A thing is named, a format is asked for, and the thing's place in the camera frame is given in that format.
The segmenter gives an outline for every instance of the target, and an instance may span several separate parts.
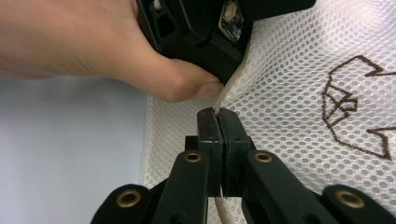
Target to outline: printed bear logo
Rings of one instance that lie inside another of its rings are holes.
[[[341,145],[390,160],[396,137],[396,72],[359,55],[335,67],[322,93],[322,117]]]

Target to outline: screw hole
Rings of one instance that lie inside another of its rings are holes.
[[[264,153],[264,152],[257,153],[254,158],[257,161],[260,161],[260,162],[270,162],[270,161],[272,161],[272,157],[269,154]]]
[[[135,189],[126,189],[117,197],[117,205],[122,208],[129,208],[139,203],[141,195]]]
[[[335,192],[335,198],[338,200],[338,202],[351,208],[364,207],[364,200],[361,197],[346,190],[338,190]]]
[[[195,152],[187,154],[184,159],[189,162],[198,162],[201,160],[201,155]]]

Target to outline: mesh netting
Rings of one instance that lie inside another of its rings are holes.
[[[395,1],[318,0],[254,24],[247,64],[221,104],[309,189],[349,185],[396,215],[395,60]],[[144,184],[169,174],[211,103],[151,101]],[[238,200],[225,207],[231,223],[245,222]]]

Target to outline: black plastic part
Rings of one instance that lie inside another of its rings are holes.
[[[226,84],[242,62],[252,23],[232,43],[219,30],[221,0],[137,0],[139,20],[148,42],[162,55],[198,64]]]
[[[178,154],[151,223],[206,223],[208,171],[205,153]]]
[[[323,190],[321,202],[340,223],[396,223],[396,218],[376,201],[348,186],[327,187]]]
[[[247,188],[244,199],[258,200],[271,223],[338,223],[275,154],[249,152],[245,175],[253,192]]]
[[[138,203],[131,207],[120,207],[117,204],[117,199],[120,194],[125,190],[136,190],[140,199]],[[149,190],[137,185],[125,185],[120,188],[113,190],[108,195],[99,209],[96,211],[95,216],[92,219],[91,224],[140,224],[145,222],[146,211],[149,208],[151,196]]]
[[[239,0],[247,21],[258,21],[312,7],[316,0]]]
[[[241,197],[243,192],[244,162],[253,148],[238,115],[222,108],[218,114],[224,138],[222,192],[225,197]]]
[[[208,193],[210,197],[220,197],[223,139],[218,119],[210,107],[198,112],[197,120],[199,150],[210,158]]]

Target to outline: black clamp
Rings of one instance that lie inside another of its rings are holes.
[[[114,190],[92,223],[203,224],[207,198],[221,196],[242,198],[247,223],[396,223],[356,189],[330,186],[321,196],[306,189],[275,154],[256,150],[231,110],[200,111],[198,135],[186,137],[185,149],[166,180]]]
[[[137,0],[143,34],[162,55],[200,65],[226,84],[243,61],[254,21],[316,0]]]

